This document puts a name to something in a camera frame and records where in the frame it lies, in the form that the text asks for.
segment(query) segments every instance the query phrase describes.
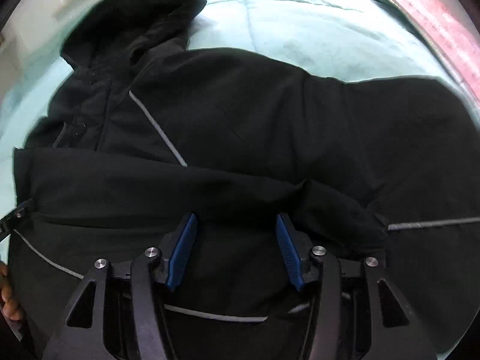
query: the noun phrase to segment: pink blanket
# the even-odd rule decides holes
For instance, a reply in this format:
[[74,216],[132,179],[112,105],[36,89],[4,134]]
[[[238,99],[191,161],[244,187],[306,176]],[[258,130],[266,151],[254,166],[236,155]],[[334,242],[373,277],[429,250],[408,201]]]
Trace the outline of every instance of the pink blanket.
[[389,0],[420,31],[458,84],[480,105],[480,46],[438,0]]

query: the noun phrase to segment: finger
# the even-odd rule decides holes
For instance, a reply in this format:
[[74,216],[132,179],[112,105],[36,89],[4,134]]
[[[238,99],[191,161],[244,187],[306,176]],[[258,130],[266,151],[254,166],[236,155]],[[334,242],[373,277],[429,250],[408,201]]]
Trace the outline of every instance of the finger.
[[8,266],[6,266],[2,261],[0,261],[0,274],[3,276],[8,276]]
[[12,315],[15,314],[19,306],[20,305],[18,303],[18,300],[11,298],[8,302],[5,303],[5,306],[3,306],[3,314],[7,318],[10,318]]
[[25,318],[25,311],[23,311],[21,307],[19,307],[19,309],[10,317],[12,321],[21,321],[23,318]]
[[11,288],[9,281],[6,279],[3,279],[3,283],[0,286],[0,288],[1,288],[1,298],[6,303],[10,300],[13,294],[13,289]]

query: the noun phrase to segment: reflective stripe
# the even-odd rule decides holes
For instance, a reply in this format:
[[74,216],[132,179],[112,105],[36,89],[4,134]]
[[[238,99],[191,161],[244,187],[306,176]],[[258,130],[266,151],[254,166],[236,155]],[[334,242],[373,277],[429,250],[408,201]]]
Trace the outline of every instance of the reflective stripe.
[[298,306],[295,306],[293,309],[289,311],[289,314],[296,314],[297,312],[303,311],[305,309],[308,309],[310,307],[309,303],[302,303],[299,304]]
[[474,216],[472,218],[445,219],[445,220],[429,221],[429,222],[393,223],[392,225],[388,225],[388,230],[398,231],[398,230],[421,229],[421,228],[428,228],[428,227],[467,225],[469,223],[479,223],[479,222],[480,222],[480,217]]
[[58,265],[56,262],[53,262],[53,261],[51,261],[51,259],[48,259],[47,257],[45,257],[42,253],[40,253],[37,249],[35,249],[35,248],[33,247],[33,245],[32,245],[30,242],[28,242],[27,239],[26,239],[23,235],[21,235],[16,229],[13,229],[13,231],[14,231],[15,233],[17,233],[18,236],[23,240],[23,242],[25,242],[25,244],[26,244],[38,257],[40,257],[42,260],[44,260],[45,262],[49,263],[49,264],[50,264],[51,266],[53,266],[54,268],[60,269],[61,271],[65,272],[65,273],[67,273],[67,274],[69,274],[69,275],[75,276],[76,278],[79,278],[79,279],[83,279],[83,275],[78,274],[78,273],[76,273],[76,272],[74,272],[74,271],[71,271],[70,269],[65,268],[65,267],[63,267],[63,266],[61,266],[61,265]]
[[214,319],[216,321],[223,321],[223,322],[259,323],[259,322],[265,322],[268,318],[268,317],[236,317],[234,315],[211,314],[209,312],[183,309],[182,307],[171,306],[168,304],[165,305],[165,310],[179,312],[180,314],[192,315],[194,317],[199,317],[199,318]]
[[162,128],[158,125],[157,121],[155,119],[153,119],[153,116],[150,115],[150,112],[148,112],[148,110],[146,109],[146,107],[143,105],[143,103],[138,99],[138,97],[136,97],[131,91],[128,92],[130,98],[135,102],[135,104],[137,104],[140,109],[143,111],[143,113],[145,114],[145,116],[147,117],[147,119],[150,121],[150,123],[152,123],[152,126],[155,128],[155,130],[157,130],[157,132],[159,133],[160,137],[162,137],[163,139],[163,142],[166,143],[166,145],[169,147],[170,151],[173,153],[173,155],[176,157],[176,159],[178,160],[178,162],[180,163],[180,165],[182,165],[183,167],[187,167],[187,163],[185,162],[185,160],[182,158],[182,156],[180,155],[180,153],[178,152],[177,148],[173,145],[173,143],[170,141],[169,137],[167,137],[167,135],[165,134],[164,130],[162,130]]

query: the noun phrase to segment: blue gripper pad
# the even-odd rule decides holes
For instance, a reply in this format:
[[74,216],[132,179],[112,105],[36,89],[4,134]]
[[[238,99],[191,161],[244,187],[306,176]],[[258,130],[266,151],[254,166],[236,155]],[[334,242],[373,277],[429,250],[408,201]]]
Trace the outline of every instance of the blue gripper pad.
[[278,245],[282,252],[283,261],[285,263],[286,270],[289,273],[290,282],[297,288],[297,291],[301,291],[305,285],[305,281],[302,277],[302,261],[292,241],[292,236],[288,224],[285,224],[282,214],[277,215],[277,226],[275,228],[275,234],[277,236]]
[[165,285],[173,292],[182,282],[191,248],[194,246],[197,235],[197,218],[191,214],[175,245],[169,261],[168,278]]

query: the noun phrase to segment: white wall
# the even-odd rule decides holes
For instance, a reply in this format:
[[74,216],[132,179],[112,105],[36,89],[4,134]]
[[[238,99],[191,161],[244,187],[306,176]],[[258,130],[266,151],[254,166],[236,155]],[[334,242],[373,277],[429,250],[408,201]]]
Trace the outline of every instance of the white wall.
[[20,77],[20,62],[15,39],[0,46],[0,102],[9,87]]
[[19,60],[39,48],[57,30],[53,14],[66,0],[21,0],[7,21],[5,38],[16,38]]

